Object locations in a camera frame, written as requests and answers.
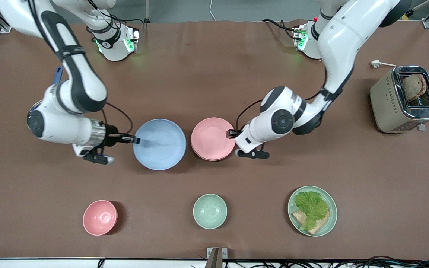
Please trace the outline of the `pink bowl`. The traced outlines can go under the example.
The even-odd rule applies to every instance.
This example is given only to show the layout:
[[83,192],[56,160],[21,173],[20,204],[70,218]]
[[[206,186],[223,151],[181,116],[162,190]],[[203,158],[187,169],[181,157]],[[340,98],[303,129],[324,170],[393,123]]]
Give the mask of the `pink bowl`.
[[114,228],[117,220],[118,211],[114,204],[107,200],[97,200],[86,208],[82,224],[90,235],[102,236]]

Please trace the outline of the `brown toast slice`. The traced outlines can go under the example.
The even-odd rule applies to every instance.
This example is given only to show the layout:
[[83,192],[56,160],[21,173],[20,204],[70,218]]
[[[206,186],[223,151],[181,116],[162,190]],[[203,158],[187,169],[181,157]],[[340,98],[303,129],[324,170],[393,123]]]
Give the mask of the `brown toast slice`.
[[405,98],[408,102],[418,99],[422,94],[426,93],[427,82],[423,75],[412,74],[402,78]]

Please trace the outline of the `beige plate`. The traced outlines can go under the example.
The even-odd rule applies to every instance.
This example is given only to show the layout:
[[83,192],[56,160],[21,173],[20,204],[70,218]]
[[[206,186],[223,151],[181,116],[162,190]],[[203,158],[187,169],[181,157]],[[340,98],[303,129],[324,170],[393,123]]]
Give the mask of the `beige plate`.
[[192,145],[192,149],[199,158],[206,161],[216,162],[228,158],[228,156],[233,153],[234,147],[204,148],[201,146]]

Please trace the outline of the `green plate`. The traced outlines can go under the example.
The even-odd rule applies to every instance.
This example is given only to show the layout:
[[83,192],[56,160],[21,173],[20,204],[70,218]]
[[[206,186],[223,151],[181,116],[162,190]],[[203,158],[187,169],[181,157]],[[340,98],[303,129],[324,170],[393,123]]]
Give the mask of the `green plate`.
[[[308,192],[308,191],[320,193],[323,200],[325,200],[325,202],[327,203],[327,205],[330,209],[330,212],[331,212],[331,216],[329,217],[326,224],[314,236],[307,234],[307,232],[300,231],[299,222],[296,221],[296,219],[294,219],[294,217],[292,216],[292,213],[296,212],[299,209],[293,201],[295,196],[301,192]],[[306,235],[306,236],[311,236],[311,237],[325,236],[335,227],[335,224],[337,222],[337,207],[336,207],[335,201],[333,200],[332,196],[329,195],[329,193],[327,193],[322,188],[316,187],[313,185],[307,185],[307,186],[300,187],[300,188],[296,189],[291,194],[291,197],[289,197],[289,200],[287,203],[287,212],[288,212],[288,217],[291,221],[291,224],[293,224],[293,226],[297,229],[297,231],[299,231],[301,234]]]

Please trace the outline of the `blue plate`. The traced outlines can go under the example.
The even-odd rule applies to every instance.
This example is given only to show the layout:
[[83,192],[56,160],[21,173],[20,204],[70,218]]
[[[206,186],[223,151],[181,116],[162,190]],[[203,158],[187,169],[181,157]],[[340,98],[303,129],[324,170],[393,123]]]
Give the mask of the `blue plate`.
[[137,131],[140,141],[133,144],[137,161],[150,170],[167,170],[176,166],[186,152],[186,137],[175,122],[153,119]]

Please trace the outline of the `pink plate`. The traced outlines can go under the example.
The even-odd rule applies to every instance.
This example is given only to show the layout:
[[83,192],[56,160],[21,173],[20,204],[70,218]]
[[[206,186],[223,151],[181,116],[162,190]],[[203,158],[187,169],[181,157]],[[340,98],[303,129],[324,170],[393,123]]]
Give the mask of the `pink plate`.
[[190,138],[191,146],[235,147],[234,139],[228,139],[228,129],[234,127],[227,120],[218,117],[206,118],[194,127]]

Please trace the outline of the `grey metal table bracket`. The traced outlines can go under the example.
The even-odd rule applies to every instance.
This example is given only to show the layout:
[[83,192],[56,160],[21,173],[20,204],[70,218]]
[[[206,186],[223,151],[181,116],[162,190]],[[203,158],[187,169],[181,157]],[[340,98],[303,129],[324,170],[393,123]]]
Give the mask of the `grey metal table bracket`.
[[208,247],[206,248],[206,254],[207,261],[204,268],[227,268],[227,247]]

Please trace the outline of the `beige chrome toaster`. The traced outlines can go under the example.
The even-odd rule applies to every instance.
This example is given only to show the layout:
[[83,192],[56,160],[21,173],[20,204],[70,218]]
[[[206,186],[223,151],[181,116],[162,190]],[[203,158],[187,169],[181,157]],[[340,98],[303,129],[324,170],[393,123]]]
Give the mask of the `beige chrome toaster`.
[[[402,78],[421,74],[427,82],[426,93],[408,102]],[[383,133],[424,132],[429,122],[429,74],[419,66],[395,66],[371,87],[371,107],[378,129]]]

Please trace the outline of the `brown bread slice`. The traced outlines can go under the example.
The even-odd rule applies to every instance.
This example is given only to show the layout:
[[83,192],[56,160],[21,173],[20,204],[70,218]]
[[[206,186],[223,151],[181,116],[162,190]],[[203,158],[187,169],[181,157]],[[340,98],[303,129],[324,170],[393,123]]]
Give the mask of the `brown bread slice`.
[[329,217],[331,216],[331,212],[328,209],[325,217],[316,220],[315,223],[313,223],[312,221],[308,221],[308,216],[301,210],[293,212],[292,216],[294,217],[294,219],[296,219],[296,221],[299,222],[300,231],[307,232],[307,234],[314,236],[326,224]]

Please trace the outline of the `green bowl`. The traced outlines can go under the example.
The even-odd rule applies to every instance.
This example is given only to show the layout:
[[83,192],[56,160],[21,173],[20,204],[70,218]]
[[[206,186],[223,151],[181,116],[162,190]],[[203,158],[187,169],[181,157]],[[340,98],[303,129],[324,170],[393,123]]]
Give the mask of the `green bowl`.
[[199,227],[213,230],[224,224],[228,217],[228,206],[219,195],[204,194],[193,206],[193,217]]

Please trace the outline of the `green lettuce leaf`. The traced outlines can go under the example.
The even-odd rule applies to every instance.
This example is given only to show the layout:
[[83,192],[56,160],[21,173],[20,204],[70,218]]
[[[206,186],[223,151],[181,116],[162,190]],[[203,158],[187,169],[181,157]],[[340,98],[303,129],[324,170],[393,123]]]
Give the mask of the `green lettuce leaf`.
[[299,193],[293,201],[299,208],[298,210],[304,212],[308,216],[308,221],[313,223],[318,219],[324,218],[329,209],[320,193],[312,191]]

